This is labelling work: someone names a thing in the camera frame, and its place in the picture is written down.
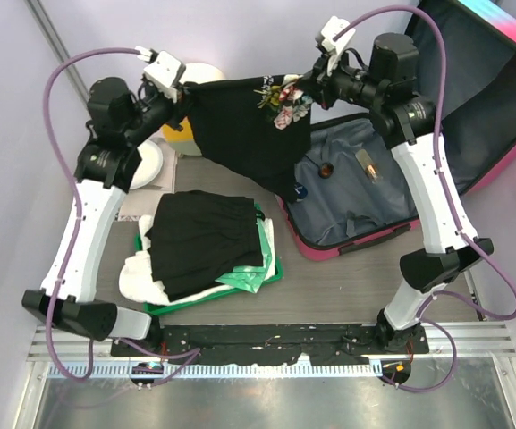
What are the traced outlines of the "small amber glass jar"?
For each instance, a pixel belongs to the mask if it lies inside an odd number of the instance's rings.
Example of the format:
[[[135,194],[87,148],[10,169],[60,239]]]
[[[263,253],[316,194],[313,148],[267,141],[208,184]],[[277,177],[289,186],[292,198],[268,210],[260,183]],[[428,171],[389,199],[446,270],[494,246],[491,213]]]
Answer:
[[[318,169],[318,175],[322,179],[328,179],[334,173],[334,166],[331,163],[323,163]]]

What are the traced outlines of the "pink and teal children's suitcase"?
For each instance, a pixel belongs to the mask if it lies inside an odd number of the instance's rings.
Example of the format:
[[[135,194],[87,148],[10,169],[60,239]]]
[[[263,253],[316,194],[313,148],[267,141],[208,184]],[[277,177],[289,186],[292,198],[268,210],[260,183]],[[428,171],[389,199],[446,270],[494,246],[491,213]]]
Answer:
[[[490,183],[516,157],[516,20],[489,1],[423,1],[446,50],[440,72],[429,25],[412,17],[405,30],[419,50],[417,90],[442,99],[444,147],[460,193]],[[323,261],[398,236],[417,211],[398,164],[365,113],[311,127],[311,148],[297,164],[308,196],[281,208],[301,254]],[[372,182],[355,154],[365,149],[380,178]],[[328,179],[318,175],[331,163]]]

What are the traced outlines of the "black floral print shirt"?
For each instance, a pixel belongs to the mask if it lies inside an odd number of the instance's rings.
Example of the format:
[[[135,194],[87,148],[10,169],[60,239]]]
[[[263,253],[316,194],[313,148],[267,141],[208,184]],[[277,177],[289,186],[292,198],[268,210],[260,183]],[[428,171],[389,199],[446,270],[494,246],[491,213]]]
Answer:
[[[186,118],[203,157],[295,201],[296,164],[311,146],[313,99],[300,75],[189,81]]]

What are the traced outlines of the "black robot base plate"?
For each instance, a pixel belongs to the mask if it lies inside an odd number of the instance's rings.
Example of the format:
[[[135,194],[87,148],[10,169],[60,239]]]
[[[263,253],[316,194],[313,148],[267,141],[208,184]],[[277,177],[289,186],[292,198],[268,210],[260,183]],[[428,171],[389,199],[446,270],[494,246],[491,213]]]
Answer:
[[[292,366],[305,355],[313,366],[367,363],[371,355],[426,355],[427,336],[422,326],[409,337],[384,347],[373,325],[366,324],[216,324],[166,325],[156,342],[139,345],[157,354],[178,356],[198,349],[198,365]]]

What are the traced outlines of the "green tie-dye garment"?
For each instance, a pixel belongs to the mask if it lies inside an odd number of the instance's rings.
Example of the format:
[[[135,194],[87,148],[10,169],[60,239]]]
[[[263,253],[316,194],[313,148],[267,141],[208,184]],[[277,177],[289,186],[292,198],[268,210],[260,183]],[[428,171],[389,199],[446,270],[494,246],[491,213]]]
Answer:
[[[240,265],[216,279],[217,283],[257,293],[262,283],[275,273],[274,229],[271,219],[257,220],[258,236],[263,258],[262,266]]]

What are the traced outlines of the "small gold perfume bottle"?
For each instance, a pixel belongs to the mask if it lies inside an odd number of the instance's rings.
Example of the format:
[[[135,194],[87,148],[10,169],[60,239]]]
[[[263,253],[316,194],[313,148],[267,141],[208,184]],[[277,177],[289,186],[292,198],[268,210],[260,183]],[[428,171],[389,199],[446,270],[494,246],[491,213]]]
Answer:
[[[373,161],[370,154],[365,149],[361,149],[355,154],[355,157],[368,179],[372,182],[379,181],[380,175],[376,168],[376,163]]]

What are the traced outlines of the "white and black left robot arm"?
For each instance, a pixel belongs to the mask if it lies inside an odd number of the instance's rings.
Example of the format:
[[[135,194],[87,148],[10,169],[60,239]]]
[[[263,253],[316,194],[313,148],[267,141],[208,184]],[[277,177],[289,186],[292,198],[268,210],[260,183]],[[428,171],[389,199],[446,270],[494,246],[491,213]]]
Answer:
[[[143,312],[97,300],[97,273],[106,240],[141,157],[140,144],[173,120],[176,90],[143,77],[134,95],[121,78],[97,81],[87,102],[89,140],[68,174],[76,190],[62,241],[39,290],[21,304],[42,323],[94,341],[131,339],[144,357],[162,335]]]

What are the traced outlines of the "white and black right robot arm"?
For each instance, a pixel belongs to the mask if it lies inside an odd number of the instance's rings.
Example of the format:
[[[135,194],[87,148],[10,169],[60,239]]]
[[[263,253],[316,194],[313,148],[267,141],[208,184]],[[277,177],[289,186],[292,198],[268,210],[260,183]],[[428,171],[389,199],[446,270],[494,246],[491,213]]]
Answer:
[[[370,63],[353,69],[343,58],[352,35],[348,31],[339,40],[317,35],[321,56],[308,76],[313,98],[324,109],[338,100],[368,109],[418,212],[424,247],[401,258],[402,283],[376,320],[376,345],[394,353],[408,344],[434,293],[479,261],[473,244],[487,253],[494,246],[478,236],[462,207],[444,141],[434,135],[435,103],[415,89],[419,52],[413,40],[403,34],[382,34],[374,41]]]

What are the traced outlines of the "white towel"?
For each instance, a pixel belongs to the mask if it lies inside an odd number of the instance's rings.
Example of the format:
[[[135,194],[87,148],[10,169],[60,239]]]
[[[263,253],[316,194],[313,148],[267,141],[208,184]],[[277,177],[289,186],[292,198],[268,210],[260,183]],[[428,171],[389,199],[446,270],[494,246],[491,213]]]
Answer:
[[[138,220],[139,244],[141,249],[125,259],[124,266],[119,275],[119,291],[124,297],[139,303],[153,303],[169,306],[174,303],[182,303],[201,299],[215,291],[235,289],[218,283],[216,286],[209,286],[201,292],[188,292],[184,298],[173,299],[169,290],[161,281],[155,281],[152,277],[151,259],[148,250],[151,246],[150,239],[146,233],[152,227],[154,217],[143,215]]]

